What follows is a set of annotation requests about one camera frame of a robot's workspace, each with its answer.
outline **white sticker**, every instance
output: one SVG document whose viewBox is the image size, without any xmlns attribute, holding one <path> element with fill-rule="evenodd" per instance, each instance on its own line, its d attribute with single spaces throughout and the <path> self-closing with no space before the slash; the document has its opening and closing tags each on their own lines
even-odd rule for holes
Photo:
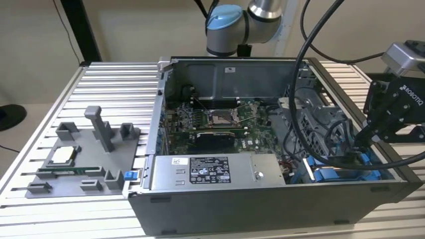
<svg viewBox="0 0 425 239">
<path fill-rule="evenodd" d="M 172 164 L 175 165 L 187 165 L 190 159 L 188 158 L 174 158 Z"/>
<path fill-rule="evenodd" d="M 235 73 L 236 72 L 236 67 L 226 67 L 224 72 L 226 73 Z"/>
</svg>

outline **barcode sticker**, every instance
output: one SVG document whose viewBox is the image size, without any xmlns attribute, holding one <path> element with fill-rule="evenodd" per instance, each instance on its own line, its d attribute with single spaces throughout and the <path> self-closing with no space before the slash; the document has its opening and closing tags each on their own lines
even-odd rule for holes
<svg viewBox="0 0 425 239">
<path fill-rule="evenodd" d="M 190 162 L 188 158 L 174 158 L 172 164 L 174 165 L 187 165 Z"/>
</svg>

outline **floor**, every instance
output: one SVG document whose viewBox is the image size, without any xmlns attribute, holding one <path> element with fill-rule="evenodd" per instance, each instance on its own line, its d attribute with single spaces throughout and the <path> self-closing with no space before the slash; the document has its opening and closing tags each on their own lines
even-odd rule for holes
<svg viewBox="0 0 425 239">
<path fill-rule="evenodd" d="M 14 128 L 0 131 L 0 144 L 9 148 L 21 150 L 35 129 L 38 128 L 53 104 L 26 104 L 27 118 Z M 0 148 L 0 178 L 18 156 L 17 152 Z"/>
</svg>

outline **black post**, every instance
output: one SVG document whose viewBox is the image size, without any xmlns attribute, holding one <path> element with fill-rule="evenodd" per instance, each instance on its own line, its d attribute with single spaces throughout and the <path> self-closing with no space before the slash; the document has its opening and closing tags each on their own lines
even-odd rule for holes
<svg viewBox="0 0 425 239">
<path fill-rule="evenodd" d="M 60 0 L 84 61 L 102 61 L 83 0 Z"/>
</svg>

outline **blue latch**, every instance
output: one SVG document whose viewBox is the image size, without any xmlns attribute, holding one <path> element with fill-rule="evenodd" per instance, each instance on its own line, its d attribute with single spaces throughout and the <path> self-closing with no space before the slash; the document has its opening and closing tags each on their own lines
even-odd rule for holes
<svg viewBox="0 0 425 239">
<path fill-rule="evenodd" d="M 127 171 L 127 172 L 124 173 L 124 180 L 126 180 L 126 181 L 135 181 L 135 180 L 138 180 L 138 176 L 139 176 L 139 173 L 138 173 L 138 172 Z"/>
</svg>

